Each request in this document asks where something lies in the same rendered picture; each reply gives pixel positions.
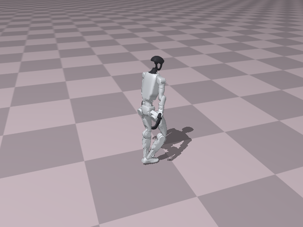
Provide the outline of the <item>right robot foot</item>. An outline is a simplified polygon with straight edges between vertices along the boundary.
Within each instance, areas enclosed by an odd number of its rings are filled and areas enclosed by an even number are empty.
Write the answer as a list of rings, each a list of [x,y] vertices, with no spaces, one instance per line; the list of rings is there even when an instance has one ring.
[[[159,159],[157,157],[152,157],[150,160],[147,158],[148,157],[143,158],[142,162],[143,163],[155,163],[155,162],[159,161]]]

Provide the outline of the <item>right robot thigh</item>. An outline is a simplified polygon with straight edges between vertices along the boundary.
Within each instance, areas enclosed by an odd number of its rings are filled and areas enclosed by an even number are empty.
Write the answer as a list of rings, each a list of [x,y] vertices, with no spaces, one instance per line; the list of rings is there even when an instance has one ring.
[[[158,111],[154,111],[152,110],[150,112],[150,116],[151,116],[151,119],[156,122],[157,121],[157,115],[158,114]],[[159,139],[160,136],[165,136],[166,138],[166,135],[167,135],[167,126],[166,126],[166,121],[164,119],[164,117],[162,117],[162,119],[160,120],[160,124],[158,125],[158,129],[160,130],[160,133],[157,135],[157,140]]]

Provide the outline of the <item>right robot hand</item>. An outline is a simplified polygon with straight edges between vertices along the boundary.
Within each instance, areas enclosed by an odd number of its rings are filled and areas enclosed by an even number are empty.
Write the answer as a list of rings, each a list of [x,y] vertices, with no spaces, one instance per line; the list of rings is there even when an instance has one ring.
[[[162,118],[161,118],[161,113],[158,114],[157,118],[158,118],[158,119],[157,119],[157,121],[156,121],[156,124],[155,124],[154,126],[151,127],[152,130],[157,129],[158,125],[160,124],[160,120],[162,119]]]

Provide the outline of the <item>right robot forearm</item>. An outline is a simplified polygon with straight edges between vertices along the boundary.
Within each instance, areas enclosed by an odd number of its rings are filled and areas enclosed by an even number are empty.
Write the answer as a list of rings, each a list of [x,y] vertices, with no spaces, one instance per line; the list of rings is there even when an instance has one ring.
[[[161,101],[159,102],[159,108],[158,108],[158,114],[161,113],[161,118],[163,117],[163,112],[164,112],[164,105],[165,105],[166,97],[163,96],[161,98]],[[157,114],[157,115],[158,115]]]

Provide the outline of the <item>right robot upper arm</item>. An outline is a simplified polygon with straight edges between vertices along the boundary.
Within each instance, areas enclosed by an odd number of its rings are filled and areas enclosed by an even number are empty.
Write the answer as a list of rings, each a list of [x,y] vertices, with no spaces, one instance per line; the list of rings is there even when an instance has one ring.
[[[159,93],[158,99],[161,101],[161,98],[164,96],[163,94],[165,91],[165,84],[166,84],[165,78],[161,76],[157,76],[157,84],[158,84],[158,93]]]

